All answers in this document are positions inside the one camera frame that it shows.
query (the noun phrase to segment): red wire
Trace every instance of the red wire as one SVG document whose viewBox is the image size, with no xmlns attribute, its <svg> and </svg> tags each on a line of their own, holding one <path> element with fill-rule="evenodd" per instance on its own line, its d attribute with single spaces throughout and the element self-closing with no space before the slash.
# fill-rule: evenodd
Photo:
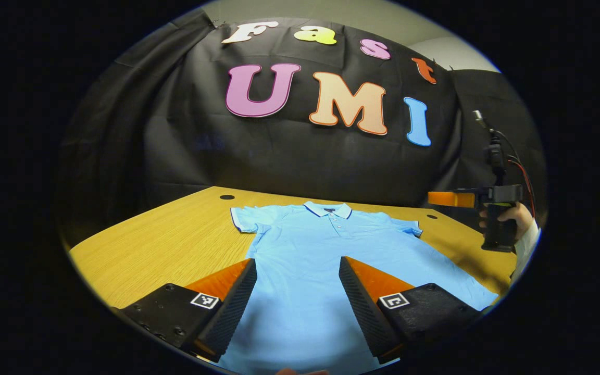
<svg viewBox="0 0 600 375">
<path fill-rule="evenodd" d="M 531 193 L 531 185 L 529 184 L 527 171 L 524 170 L 522 164 L 516 163 L 513 160 L 509 160 L 509 163 L 515 164 L 522 171 L 522 176 L 524 176 L 524 182 L 527 184 L 527 191 L 529 192 L 529 197 L 531 197 L 531 216 L 533 216 L 533 218 L 536 218 L 536 207 L 534 207 L 534 195 Z"/>
</svg>

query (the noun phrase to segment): white sleeve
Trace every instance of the white sleeve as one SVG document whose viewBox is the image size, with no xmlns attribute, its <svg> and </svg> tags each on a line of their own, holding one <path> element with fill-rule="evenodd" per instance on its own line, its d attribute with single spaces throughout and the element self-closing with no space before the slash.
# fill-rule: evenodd
<svg viewBox="0 0 600 375">
<path fill-rule="evenodd" d="M 511 283 L 515 283 L 517 281 L 517 279 L 520 277 L 520 274 L 527 266 L 527 263 L 529 263 L 529 258 L 531 258 L 531 254 L 534 252 L 534 249 L 536 249 L 536 243 L 539 240 L 540 234 L 541 230 L 534 220 L 534 223 L 531 223 L 529 229 L 515 243 L 517 261 L 515 262 L 515 271 L 512 273 L 512 276 L 510 276 Z"/>
</svg>

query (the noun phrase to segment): yellow letter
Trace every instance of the yellow letter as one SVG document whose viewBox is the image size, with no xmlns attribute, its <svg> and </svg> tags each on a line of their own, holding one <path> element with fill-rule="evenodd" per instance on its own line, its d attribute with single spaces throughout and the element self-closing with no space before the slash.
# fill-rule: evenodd
<svg viewBox="0 0 600 375">
<path fill-rule="evenodd" d="M 335 31 L 322 28 L 321 26 L 303 26 L 300 28 L 304 31 L 298 31 L 293 34 L 297 40 L 317 41 L 323 44 L 335 44 Z"/>
<path fill-rule="evenodd" d="M 352 95 L 344 80 L 337 74 L 317 71 L 314 78 L 319 81 L 319 103 L 316 112 L 309 115 L 309 121 L 318 125 L 335 125 L 338 118 L 333 114 L 334 103 L 346 126 L 353 125 L 362 109 L 362 120 L 358 122 L 360 130 L 376 135 L 388 133 L 388 128 L 383 123 L 383 87 L 365 82 Z"/>
<path fill-rule="evenodd" d="M 279 22 L 260 22 L 260 23 L 245 23 L 241 24 L 237 27 L 237 30 L 230 38 L 227 40 L 221 41 L 222 43 L 233 43 L 236 41 L 247 41 L 252 37 L 249 35 L 253 33 L 254 35 L 259 35 L 260 33 L 265 31 L 265 27 L 276 28 L 279 26 Z"/>
</svg>

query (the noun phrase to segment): polo shirt sleeve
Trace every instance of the polo shirt sleeve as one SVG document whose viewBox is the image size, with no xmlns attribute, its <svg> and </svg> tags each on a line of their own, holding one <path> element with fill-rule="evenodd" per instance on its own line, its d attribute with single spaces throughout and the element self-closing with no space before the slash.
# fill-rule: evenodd
<svg viewBox="0 0 600 375">
<path fill-rule="evenodd" d="M 397 230 L 415 235 L 416 237 L 420 237 L 423 233 L 421 228 L 418 226 L 418 221 L 407 221 L 390 218 L 390 224 L 393 225 Z"/>
<path fill-rule="evenodd" d="M 284 206 L 231 208 L 233 224 L 240 232 L 256 233 L 260 226 L 271 226 L 288 213 Z"/>
</svg>

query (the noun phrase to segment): black backdrop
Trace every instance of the black backdrop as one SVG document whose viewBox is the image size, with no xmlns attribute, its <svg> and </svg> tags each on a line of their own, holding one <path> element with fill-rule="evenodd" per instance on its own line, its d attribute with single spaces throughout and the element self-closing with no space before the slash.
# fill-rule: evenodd
<svg viewBox="0 0 600 375">
<path fill-rule="evenodd" d="M 60 148 L 57 201 L 67 244 L 212 185 L 430 207 L 428 191 L 494 182 L 482 152 L 490 136 L 474 121 L 476 109 L 508 135 L 524 161 L 535 188 L 538 222 L 545 225 L 541 141 L 531 115 L 502 74 L 447 71 L 403 45 L 342 24 L 294 18 L 239 24 L 270 21 L 279 25 L 251 40 L 224 45 L 221 41 L 238 24 L 217 28 L 196 9 L 146 36 L 101 74 L 67 126 Z M 293 38 L 308 24 L 334 30 L 336 43 Z M 391 58 L 365 55 L 362 39 L 385 43 Z M 436 84 L 422 78 L 413 58 L 432 67 Z M 229 112 L 224 104 L 229 69 L 262 66 L 249 92 L 251 100 L 263 101 L 274 82 L 270 67 L 280 63 L 302 66 L 283 109 L 258 118 Z M 310 123 L 319 96 L 315 71 L 339 74 L 352 93 L 365 82 L 382 86 L 386 135 L 347 128 L 342 119 L 331 127 Z M 407 140 L 410 118 L 404 97 L 426 104 L 429 147 Z M 509 145 L 504 148 L 514 153 Z M 509 170 L 505 183 L 524 185 L 521 171 L 512 165 Z M 475 211 L 438 209 L 478 230 Z"/>
<path fill-rule="evenodd" d="M 600 183 L 600 143 L 590 146 L 600 126 L 593 100 L 600 76 L 585 59 L 600 57 L 600 18 L 581 14 L 600 8 L 479 4 L 414 2 L 414 9 L 485 51 L 524 98 L 548 155 L 552 217 L 527 275 L 500 306 L 409 373 L 600 372 L 600 256 L 588 256 L 600 234 L 600 194 L 590 195 Z M 199 373 L 95 299 L 65 256 L 53 204 L 59 143 L 79 100 L 121 51 L 184 12 L 185 2 L 163 0 L 0 8 L 5 373 Z"/>
</svg>

